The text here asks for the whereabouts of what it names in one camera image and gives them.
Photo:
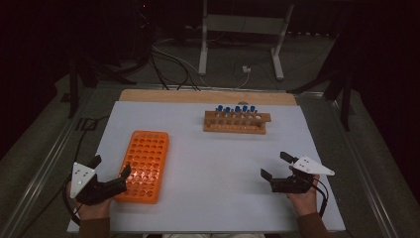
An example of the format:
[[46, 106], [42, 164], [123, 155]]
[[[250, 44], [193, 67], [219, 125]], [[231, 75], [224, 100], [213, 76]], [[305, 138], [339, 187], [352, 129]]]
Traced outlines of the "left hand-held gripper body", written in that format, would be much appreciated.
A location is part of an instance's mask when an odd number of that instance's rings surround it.
[[96, 171], [74, 163], [71, 174], [70, 197], [79, 203], [95, 205], [127, 190], [126, 179], [119, 177], [107, 182], [97, 179]]

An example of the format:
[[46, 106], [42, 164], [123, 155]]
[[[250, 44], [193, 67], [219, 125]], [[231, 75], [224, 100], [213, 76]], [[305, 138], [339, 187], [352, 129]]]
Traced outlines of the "person's right hand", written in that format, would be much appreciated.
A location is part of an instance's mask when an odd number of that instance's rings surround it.
[[313, 185], [306, 193], [288, 193], [286, 195], [298, 217], [317, 212], [318, 179], [319, 176], [315, 175]]

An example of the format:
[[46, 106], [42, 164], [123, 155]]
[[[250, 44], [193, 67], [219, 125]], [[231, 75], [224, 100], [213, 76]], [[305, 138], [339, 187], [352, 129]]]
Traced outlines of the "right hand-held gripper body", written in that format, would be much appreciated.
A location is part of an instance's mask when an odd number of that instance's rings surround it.
[[292, 167], [292, 175], [288, 178], [272, 178], [270, 182], [272, 192], [306, 193], [313, 185], [315, 175], [333, 176], [334, 171], [322, 164], [303, 156], [298, 158]]

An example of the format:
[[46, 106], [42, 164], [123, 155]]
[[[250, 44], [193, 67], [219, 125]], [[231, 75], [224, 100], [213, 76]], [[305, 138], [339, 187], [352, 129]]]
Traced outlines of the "metal frame rail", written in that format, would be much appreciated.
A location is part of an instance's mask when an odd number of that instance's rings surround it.
[[79, 106], [55, 98], [0, 161], [0, 238], [16, 238], [94, 90], [79, 92]]
[[350, 137], [349, 132], [344, 128], [341, 122], [341, 108], [339, 104], [333, 100], [326, 101], [330, 112], [334, 118], [335, 123], [338, 126], [340, 134], [345, 141], [346, 147], [350, 150], [351, 161], [354, 164], [356, 174], [363, 187], [364, 193], [367, 197], [370, 209], [375, 216], [378, 226], [384, 238], [399, 238], [396, 232], [395, 226], [391, 222], [388, 212], [384, 207], [382, 199], [378, 194], [373, 181], [371, 180], [368, 169], [364, 164], [361, 153], [356, 147], [356, 144]]

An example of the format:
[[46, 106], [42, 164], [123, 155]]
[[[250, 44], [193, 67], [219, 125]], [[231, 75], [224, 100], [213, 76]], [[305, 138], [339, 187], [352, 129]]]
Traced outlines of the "wooden test tube rack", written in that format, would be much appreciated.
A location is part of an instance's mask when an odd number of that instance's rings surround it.
[[203, 131], [264, 135], [270, 121], [269, 113], [206, 111]]

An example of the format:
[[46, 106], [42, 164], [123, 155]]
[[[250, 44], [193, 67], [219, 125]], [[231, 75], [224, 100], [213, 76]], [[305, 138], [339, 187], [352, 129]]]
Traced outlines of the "grey metal stand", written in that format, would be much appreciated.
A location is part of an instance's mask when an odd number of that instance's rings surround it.
[[251, 17], [251, 16], [237, 16], [217, 15], [208, 12], [208, 0], [202, 0], [202, 37], [201, 37], [201, 51], [198, 64], [198, 74], [205, 75], [207, 71], [207, 56], [208, 45], [207, 35], [209, 31], [229, 32], [229, 33], [248, 33], [260, 35], [277, 35], [278, 41], [274, 48], [270, 50], [271, 60], [277, 80], [284, 79], [284, 72], [282, 69], [279, 53], [282, 48], [285, 35], [287, 33], [288, 25], [294, 4], [287, 5], [284, 16], [282, 18], [269, 17]]

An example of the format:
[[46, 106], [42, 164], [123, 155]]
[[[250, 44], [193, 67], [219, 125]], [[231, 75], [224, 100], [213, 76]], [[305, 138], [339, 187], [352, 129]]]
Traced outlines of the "black tripod stand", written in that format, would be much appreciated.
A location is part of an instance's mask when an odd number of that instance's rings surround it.
[[320, 73], [314, 80], [305, 83], [299, 87], [293, 89], [287, 89], [287, 93], [301, 94], [316, 85], [323, 82], [329, 81], [330, 84], [327, 86], [323, 93], [323, 97], [326, 100], [336, 100], [339, 95], [341, 97], [341, 112], [340, 121], [343, 127], [349, 131], [349, 115], [350, 115], [350, 101], [352, 91], [352, 80], [353, 70], [348, 66], [341, 65], [338, 68], [331, 69], [328, 72]]
[[95, 87], [99, 81], [95, 72], [104, 73], [117, 82], [132, 85], [133, 81], [125, 78], [120, 73], [113, 71], [105, 64], [84, 54], [69, 55], [69, 93], [65, 99], [70, 103], [68, 117], [72, 118], [79, 107], [79, 86], [78, 82], [82, 81], [85, 87]]

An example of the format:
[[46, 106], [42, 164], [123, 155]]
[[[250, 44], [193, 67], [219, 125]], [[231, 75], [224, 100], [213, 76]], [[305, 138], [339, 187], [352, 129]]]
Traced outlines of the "white table mat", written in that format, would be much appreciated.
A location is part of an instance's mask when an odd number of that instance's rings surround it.
[[114, 179], [136, 130], [164, 131], [169, 147], [155, 204], [114, 202], [115, 233], [281, 233], [297, 228], [290, 201], [274, 193], [260, 171], [286, 178], [279, 156], [319, 158], [298, 106], [258, 106], [270, 115], [263, 135], [208, 133], [214, 104], [115, 103], [97, 149], [97, 174]]

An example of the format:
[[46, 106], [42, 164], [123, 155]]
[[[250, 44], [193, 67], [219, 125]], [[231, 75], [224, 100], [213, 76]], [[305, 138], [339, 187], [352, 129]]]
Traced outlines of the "dark equipment with red light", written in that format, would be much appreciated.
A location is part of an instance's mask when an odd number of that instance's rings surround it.
[[134, 48], [132, 57], [146, 59], [151, 51], [155, 26], [151, 20], [150, 0], [131, 0], [134, 14]]

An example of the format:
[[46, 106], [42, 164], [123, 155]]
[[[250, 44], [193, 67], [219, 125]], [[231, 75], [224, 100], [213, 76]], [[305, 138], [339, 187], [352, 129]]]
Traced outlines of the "person's left hand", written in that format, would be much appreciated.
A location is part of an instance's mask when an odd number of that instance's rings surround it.
[[82, 204], [75, 198], [72, 198], [70, 202], [76, 207], [78, 217], [81, 220], [102, 219], [110, 217], [112, 198], [108, 198], [103, 202], [94, 205]]

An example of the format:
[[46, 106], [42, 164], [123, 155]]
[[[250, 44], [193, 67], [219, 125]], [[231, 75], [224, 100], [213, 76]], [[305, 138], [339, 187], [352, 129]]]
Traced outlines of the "orange plastic tube rack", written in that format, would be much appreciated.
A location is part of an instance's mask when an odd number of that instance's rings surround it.
[[116, 195], [119, 202], [154, 204], [158, 202], [169, 136], [166, 132], [135, 131], [128, 144], [120, 173], [131, 165], [127, 190]]

